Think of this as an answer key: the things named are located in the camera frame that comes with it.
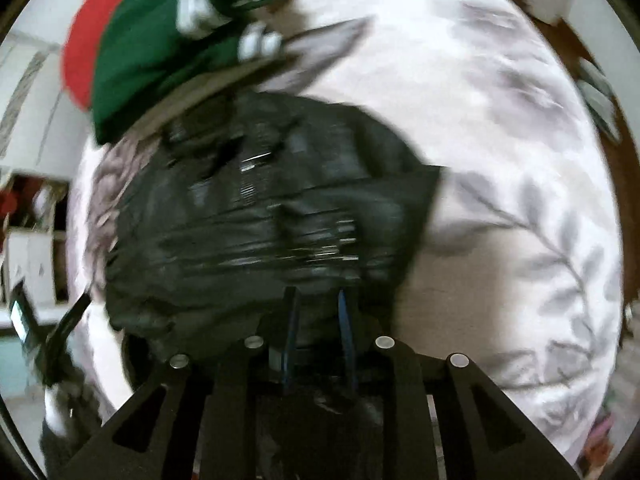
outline silver screw head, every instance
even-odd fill
[[[262,339],[259,335],[251,335],[244,340],[244,346],[246,346],[247,348],[260,348],[262,345],[264,345],[264,339]]]
[[[464,354],[452,354],[449,361],[456,368],[465,368],[469,364],[469,358]]]
[[[396,342],[394,341],[394,339],[392,337],[389,337],[388,335],[381,335],[376,339],[376,346],[378,348],[382,348],[383,350],[389,350],[390,348],[393,348],[395,344]]]
[[[171,359],[169,359],[169,364],[171,368],[180,370],[181,368],[189,365],[189,357],[185,354],[176,354]]]

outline black cable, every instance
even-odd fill
[[[4,403],[4,399],[2,398],[1,394],[0,394],[0,420],[2,420],[2,422],[6,426],[7,431],[11,435],[11,438],[14,440],[15,445],[18,448],[18,451],[20,451],[22,455],[24,462],[26,463],[27,466],[29,466],[29,468],[33,472],[33,475],[35,475],[35,477],[38,480],[47,480],[47,477],[42,472],[42,469],[40,469],[40,466],[38,465],[33,455],[31,454],[31,451],[29,451],[29,448],[24,443],[24,440],[22,439],[22,435],[20,434],[20,431],[16,427],[14,420],[12,419],[11,413],[9,413],[9,409]]]
[[[90,304],[91,297],[85,292],[74,303],[74,306],[66,311],[55,330],[49,335],[41,350],[46,370],[44,373],[45,386],[53,386],[67,378],[65,374],[68,373],[68,368],[71,366],[71,358],[66,354],[66,341]]]

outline red fabric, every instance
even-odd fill
[[[18,209],[18,199],[12,191],[0,191],[0,217],[15,213]]]
[[[62,51],[62,77],[76,104],[91,106],[95,59],[102,32],[122,0],[85,0]]]

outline white bedsheet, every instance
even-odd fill
[[[573,462],[602,402],[621,314],[616,203],[598,135],[567,72],[508,0],[296,0],[281,28],[372,17],[345,59],[305,91],[364,107],[448,167],[397,307],[396,336],[481,364]],[[84,152],[69,267],[82,271],[86,204],[104,149]],[[98,382],[130,394],[95,303]]]

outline white wall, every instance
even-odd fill
[[[13,34],[0,44],[0,118],[39,51],[38,46]],[[19,108],[0,166],[17,173],[72,180],[89,126],[88,114],[63,90],[60,56],[50,52]]]
[[[640,51],[606,0],[573,0],[564,20],[609,80],[640,152]]]
[[[62,45],[84,0],[30,0],[11,32]]]

